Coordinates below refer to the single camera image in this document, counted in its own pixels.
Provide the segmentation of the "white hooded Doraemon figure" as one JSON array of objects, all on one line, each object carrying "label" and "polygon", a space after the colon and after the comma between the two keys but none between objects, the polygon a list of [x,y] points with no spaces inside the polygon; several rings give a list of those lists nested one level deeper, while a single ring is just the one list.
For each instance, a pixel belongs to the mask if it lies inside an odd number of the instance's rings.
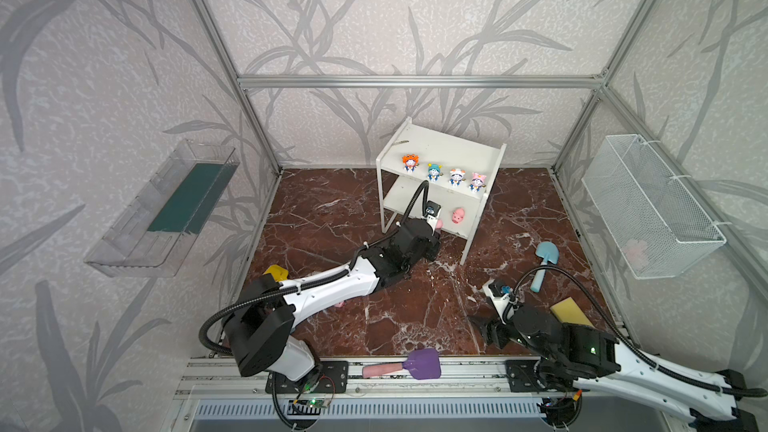
[{"label": "white hooded Doraemon figure", "polygon": [[460,168],[450,170],[449,184],[452,187],[459,187],[465,180],[466,172]]}]

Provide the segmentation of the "blue green Doraemon figure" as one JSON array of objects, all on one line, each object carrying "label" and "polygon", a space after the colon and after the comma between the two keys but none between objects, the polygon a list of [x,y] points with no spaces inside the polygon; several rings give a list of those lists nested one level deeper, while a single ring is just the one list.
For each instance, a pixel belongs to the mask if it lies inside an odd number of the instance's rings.
[{"label": "blue green Doraemon figure", "polygon": [[442,166],[436,163],[429,163],[427,168],[427,179],[430,182],[438,182],[442,176]]}]

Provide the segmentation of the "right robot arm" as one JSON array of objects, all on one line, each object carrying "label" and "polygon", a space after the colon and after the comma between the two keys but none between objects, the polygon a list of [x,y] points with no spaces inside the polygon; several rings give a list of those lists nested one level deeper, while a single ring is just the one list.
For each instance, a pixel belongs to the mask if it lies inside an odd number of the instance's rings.
[{"label": "right robot arm", "polygon": [[646,354],[615,325],[607,331],[563,322],[553,312],[522,302],[525,272],[512,287],[498,279],[482,291],[492,318],[471,317],[483,340],[499,349],[517,344],[537,355],[526,383],[536,391],[571,395],[597,391],[636,402],[686,422],[697,431],[755,431],[755,416],[740,408],[745,398],[764,399],[734,370],[703,372]]}]

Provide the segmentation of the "pink hooded Doraemon figure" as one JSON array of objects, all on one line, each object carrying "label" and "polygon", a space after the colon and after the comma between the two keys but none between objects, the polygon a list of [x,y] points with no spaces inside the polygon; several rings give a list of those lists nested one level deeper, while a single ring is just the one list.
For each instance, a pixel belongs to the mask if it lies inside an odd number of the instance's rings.
[{"label": "pink hooded Doraemon figure", "polygon": [[474,193],[480,193],[487,186],[487,176],[477,172],[472,174],[469,189]]}]

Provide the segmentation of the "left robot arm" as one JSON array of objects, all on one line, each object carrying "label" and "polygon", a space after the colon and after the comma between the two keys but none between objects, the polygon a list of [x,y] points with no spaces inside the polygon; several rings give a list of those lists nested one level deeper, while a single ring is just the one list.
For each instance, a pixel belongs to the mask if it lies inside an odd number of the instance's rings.
[{"label": "left robot arm", "polygon": [[428,200],[429,182],[411,197],[396,230],[359,247],[347,263],[311,276],[278,282],[265,274],[240,299],[207,318],[198,332],[206,349],[232,356],[243,377],[267,371],[294,383],[320,378],[311,347],[292,336],[296,326],[337,304],[366,297],[407,279],[441,246],[439,207]]}]

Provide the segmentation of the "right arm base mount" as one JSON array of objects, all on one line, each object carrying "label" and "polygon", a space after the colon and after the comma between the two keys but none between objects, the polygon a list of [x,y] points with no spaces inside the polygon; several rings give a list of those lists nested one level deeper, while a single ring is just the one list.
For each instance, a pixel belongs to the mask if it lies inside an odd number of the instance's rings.
[{"label": "right arm base mount", "polygon": [[505,377],[513,393],[563,393],[575,394],[577,389],[571,382],[559,379],[545,379],[538,370],[538,358],[509,359],[504,362]]}]

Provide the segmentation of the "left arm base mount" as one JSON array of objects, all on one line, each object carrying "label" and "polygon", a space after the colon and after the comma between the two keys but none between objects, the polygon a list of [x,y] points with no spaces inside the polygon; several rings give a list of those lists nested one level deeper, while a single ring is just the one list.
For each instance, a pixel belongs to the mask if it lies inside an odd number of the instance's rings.
[{"label": "left arm base mount", "polygon": [[266,392],[271,394],[299,393],[344,393],[349,379],[349,362],[322,360],[309,374],[298,380],[290,381],[282,374],[270,373]]}]

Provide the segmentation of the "orange hooded Doraemon figure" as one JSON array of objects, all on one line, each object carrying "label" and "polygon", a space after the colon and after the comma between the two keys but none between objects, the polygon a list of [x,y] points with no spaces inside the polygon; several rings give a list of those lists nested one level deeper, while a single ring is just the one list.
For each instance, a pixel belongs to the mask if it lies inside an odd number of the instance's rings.
[{"label": "orange hooded Doraemon figure", "polygon": [[419,165],[419,157],[415,154],[404,155],[402,163],[407,173],[413,173]]}]

